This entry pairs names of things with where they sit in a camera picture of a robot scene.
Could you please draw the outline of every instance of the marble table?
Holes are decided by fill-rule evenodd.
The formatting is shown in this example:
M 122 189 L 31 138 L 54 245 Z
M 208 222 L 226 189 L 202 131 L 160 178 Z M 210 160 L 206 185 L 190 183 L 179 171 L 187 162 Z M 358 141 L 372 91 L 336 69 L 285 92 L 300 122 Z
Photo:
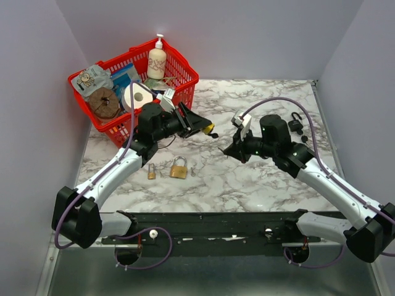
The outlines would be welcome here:
M 226 158 L 219 148 L 231 143 L 235 127 L 230 120 L 238 109 L 246 110 L 261 99 L 272 96 L 290 97 L 300 102 L 311 114 L 324 162 L 335 169 L 335 161 L 325 127 L 308 81 L 283 80 L 201 80 L 196 85 L 193 111 L 215 123 L 219 139 L 203 134 L 189 139 L 177 138 L 158 151 L 150 162 L 156 166 L 156 179 L 148 180 L 148 166 L 131 175 L 110 196 L 102 212 L 262 212 L 294 211 L 298 208 L 325 211 L 335 208 L 307 185 L 280 171 L 270 159 L 252 157 L 247 164 Z M 289 121 L 291 112 L 302 113 L 288 102 L 261 105 L 251 112 L 252 131 L 260 135 L 259 118 L 276 113 Z M 304 134 L 311 133 L 303 117 Z M 300 142 L 300 136 L 292 135 Z M 165 146 L 170 139 L 161 141 Z M 86 147 L 79 183 L 102 168 L 117 152 L 104 134 L 92 128 Z M 173 179 L 168 175 L 173 159 L 182 155 L 188 160 L 188 177 Z M 190 168 L 195 176 L 190 175 Z

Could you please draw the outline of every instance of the red plastic basket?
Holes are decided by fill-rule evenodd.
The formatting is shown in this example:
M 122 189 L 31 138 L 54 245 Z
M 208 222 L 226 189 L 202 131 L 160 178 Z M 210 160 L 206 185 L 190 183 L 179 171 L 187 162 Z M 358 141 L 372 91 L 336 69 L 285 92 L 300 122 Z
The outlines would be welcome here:
M 153 39 L 142 45 L 131 47 L 128 52 L 118 57 L 114 57 L 107 62 L 99 61 L 96 64 L 105 70 L 110 69 L 111 73 L 113 73 L 133 63 L 141 79 L 144 81 L 147 79 L 148 53 L 155 47 L 156 41 L 157 39 Z M 189 66 L 187 60 L 176 49 L 168 45 L 164 39 L 162 39 L 162 42 L 163 50 L 167 54 L 165 77 L 176 77 L 168 83 L 169 86 L 175 88 L 173 103 L 176 105 L 179 102 L 183 102 L 188 108 L 191 108 L 195 84 L 199 81 L 199 75 Z M 69 77 L 70 85 L 71 80 L 80 72 L 81 71 L 78 71 Z M 88 103 L 84 101 L 82 96 L 75 89 L 74 97 L 84 113 L 89 116 L 94 127 L 98 131 L 105 133 L 117 147 L 121 147 L 130 135 L 130 114 L 124 114 L 108 123 L 103 123 L 93 115 Z M 141 109 L 135 110 L 135 124 L 137 124 L 140 112 Z

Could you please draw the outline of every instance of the brown round object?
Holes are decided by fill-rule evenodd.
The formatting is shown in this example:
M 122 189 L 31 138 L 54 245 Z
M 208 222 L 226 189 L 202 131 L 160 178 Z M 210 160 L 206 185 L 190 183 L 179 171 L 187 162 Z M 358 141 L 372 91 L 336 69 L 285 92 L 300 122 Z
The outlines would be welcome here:
M 89 96 L 89 106 L 95 116 L 102 120 L 115 118 L 119 111 L 118 97 L 108 88 L 99 88 Z

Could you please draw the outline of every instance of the white pump bottle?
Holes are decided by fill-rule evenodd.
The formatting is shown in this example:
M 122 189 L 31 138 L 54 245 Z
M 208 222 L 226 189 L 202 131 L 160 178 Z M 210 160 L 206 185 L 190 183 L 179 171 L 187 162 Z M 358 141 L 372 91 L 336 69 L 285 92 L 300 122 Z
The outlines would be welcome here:
M 149 51 L 147 76 L 153 79 L 162 79 L 165 75 L 166 52 L 163 51 L 162 34 L 156 34 L 158 41 L 155 48 Z

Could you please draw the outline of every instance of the small padlock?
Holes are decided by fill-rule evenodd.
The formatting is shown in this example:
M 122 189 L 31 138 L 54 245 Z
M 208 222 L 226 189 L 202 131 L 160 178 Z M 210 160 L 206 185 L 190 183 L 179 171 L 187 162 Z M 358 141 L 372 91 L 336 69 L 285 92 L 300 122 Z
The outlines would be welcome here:
M 153 179 L 156 179 L 155 164 L 150 163 L 148 165 L 148 180 L 153 180 Z
M 184 166 L 176 165 L 178 159 L 184 160 Z M 188 169 L 186 167 L 186 158 L 182 157 L 182 156 L 177 156 L 174 159 L 172 168 L 170 169 L 170 177 L 171 178 L 178 178 L 178 179 L 185 179 L 187 172 L 188 172 Z
M 292 132 L 294 132 L 294 131 L 297 132 L 297 134 L 303 134 L 303 130 L 302 130 L 303 125 L 298 119 L 295 118 L 295 115 L 297 117 L 299 117 L 300 120 L 302 120 L 302 117 L 298 113 L 292 112 L 291 116 L 292 116 L 293 120 L 288 122 L 289 129 Z

